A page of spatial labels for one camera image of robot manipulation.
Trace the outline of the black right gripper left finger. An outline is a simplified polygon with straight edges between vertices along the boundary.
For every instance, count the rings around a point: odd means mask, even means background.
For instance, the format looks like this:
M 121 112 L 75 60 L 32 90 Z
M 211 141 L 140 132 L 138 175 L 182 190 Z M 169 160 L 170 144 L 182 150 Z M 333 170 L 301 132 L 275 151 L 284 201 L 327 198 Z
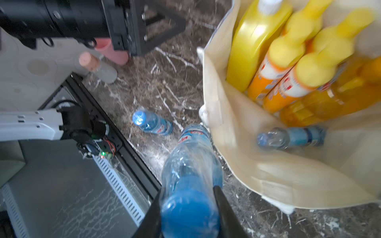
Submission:
M 160 193 L 156 195 L 142 223 L 132 238 L 161 238 Z

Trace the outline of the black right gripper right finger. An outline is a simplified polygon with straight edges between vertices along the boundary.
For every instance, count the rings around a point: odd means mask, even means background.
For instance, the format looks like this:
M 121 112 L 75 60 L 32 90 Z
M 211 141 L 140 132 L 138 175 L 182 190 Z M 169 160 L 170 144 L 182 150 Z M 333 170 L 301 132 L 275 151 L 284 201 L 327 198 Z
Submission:
M 218 238 L 248 238 L 248 234 L 237 219 L 222 188 L 214 186 L 213 193 L 219 211 L 220 228 Z

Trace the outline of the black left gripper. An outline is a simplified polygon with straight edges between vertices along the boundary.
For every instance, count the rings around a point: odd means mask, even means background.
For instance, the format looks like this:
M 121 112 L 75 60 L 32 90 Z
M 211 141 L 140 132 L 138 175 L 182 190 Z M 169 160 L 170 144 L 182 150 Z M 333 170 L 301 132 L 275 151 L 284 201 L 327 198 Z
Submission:
M 109 38 L 115 51 L 142 56 L 184 32 L 186 20 L 161 3 L 143 7 L 143 41 L 138 26 L 138 1 L 102 1 Z

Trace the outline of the blue cap water bottle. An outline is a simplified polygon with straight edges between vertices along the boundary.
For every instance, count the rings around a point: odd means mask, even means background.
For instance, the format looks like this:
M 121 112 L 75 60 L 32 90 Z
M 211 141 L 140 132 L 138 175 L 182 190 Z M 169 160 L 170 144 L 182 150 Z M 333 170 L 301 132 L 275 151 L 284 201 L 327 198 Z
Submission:
M 223 186 L 222 165 L 202 125 L 187 126 L 164 163 L 159 204 L 166 238 L 216 238 L 220 228 L 214 186 Z
M 273 128 L 257 135 L 257 145 L 271 150 L 321 146 L 324 144 L 325 136 L 326 129 L 320 126 Z
M 165 136 L 171 134 L 173 131 L 171 122 L 147 110 L 134 112 L 132 121 L 145 133 Z

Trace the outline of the blue cap water bottle front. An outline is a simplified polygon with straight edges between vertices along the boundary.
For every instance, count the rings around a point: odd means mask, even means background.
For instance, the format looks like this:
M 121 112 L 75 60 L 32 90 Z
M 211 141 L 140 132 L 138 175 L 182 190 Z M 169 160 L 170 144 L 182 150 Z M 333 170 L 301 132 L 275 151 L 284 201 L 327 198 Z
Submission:
M 320 126 L 273 128 L 257 135 L 257 145 L 271 150 L 321 146 L 324 144 L 325 136 L 326 129 Z

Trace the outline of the yellow dish soap pump bottle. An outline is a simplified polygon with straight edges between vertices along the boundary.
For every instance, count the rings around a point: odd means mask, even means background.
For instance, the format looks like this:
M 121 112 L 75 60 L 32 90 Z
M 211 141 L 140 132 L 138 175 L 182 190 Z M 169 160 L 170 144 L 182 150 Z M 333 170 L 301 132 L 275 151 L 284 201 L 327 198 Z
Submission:
M 286 1 L 253 1 L 236 28 L 226 80 L 238 91 L 249 87 L 270 44 L 293 12 Z

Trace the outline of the cream starry night shopping bag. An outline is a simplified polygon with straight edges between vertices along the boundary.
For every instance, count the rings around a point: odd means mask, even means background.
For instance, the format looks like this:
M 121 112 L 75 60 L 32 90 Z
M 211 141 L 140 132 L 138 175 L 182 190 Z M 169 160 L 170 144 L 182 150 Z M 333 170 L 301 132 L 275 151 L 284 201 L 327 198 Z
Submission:
M 226 82 L 235 25 L 250 1 L 233 1 L 205 48 L 203 97 L 214 144 L 234 176 L 284 213 L 295 208 L 336 209 L 381 201 L 381 105 L 325 122 L 321 147 L 265 151 L 260 132 L 281 127 Z

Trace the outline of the yellow cap juice bottle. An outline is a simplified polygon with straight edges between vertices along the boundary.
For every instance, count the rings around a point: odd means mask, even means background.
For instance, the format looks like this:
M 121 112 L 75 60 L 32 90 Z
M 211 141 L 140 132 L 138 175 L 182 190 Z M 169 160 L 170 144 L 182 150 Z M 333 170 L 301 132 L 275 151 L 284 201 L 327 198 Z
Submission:
M 262 100 L 299 61 L 305 53 L 306 38 L 289 33 L 271 43 L 248 88 L 251 100 Z
M 329 43 L 321 52 L 304 55 L 263 100 L 263 108 L 273 114 L 329 82 L 337 66 L 354 53 L 349 40 Z
M 355 37 L 375 20 L 371 9 L 359 8 L 350 12 L 336 26 L 322 29 L 307 46 L 307 53 L 321 52 L 331 42 L 350 42 L 354 45 Z
M 308 22 L 313 26 L 306 42 L 311 41 L 322 29 L 322 15 L 333 0 L 311 0 L 300 11 L 293 13 L 286 23 L 282 35 L 285 35 L 292 26 L 299 22 Z

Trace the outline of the orange dish soap pump bottle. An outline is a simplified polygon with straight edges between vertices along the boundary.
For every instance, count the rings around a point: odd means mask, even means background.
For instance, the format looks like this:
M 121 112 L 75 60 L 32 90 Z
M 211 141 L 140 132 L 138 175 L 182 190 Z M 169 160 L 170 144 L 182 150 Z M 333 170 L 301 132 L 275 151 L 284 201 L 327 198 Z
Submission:
M 381 58 L 352 56 L 327 84 L 282 109 L 288 127 L 306 127 L 364 110 L 381 100 Z

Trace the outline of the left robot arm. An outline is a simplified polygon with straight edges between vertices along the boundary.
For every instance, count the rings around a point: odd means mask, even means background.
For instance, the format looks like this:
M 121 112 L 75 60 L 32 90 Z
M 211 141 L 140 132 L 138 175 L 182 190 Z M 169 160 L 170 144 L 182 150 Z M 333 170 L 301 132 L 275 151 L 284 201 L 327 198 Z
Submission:
M 37 40 L 53 47 L 54 38 L 73 38 L 86 47 L 98 38 L 116 52 L 142 56 L 182 33 L 186 21 L 157 1 L 1 1 L 1 28 L 30 49 Z M 1 113 L 1 141 L 102 140 L 109 125 L 93 119 L 76 102 L 71 107 Z

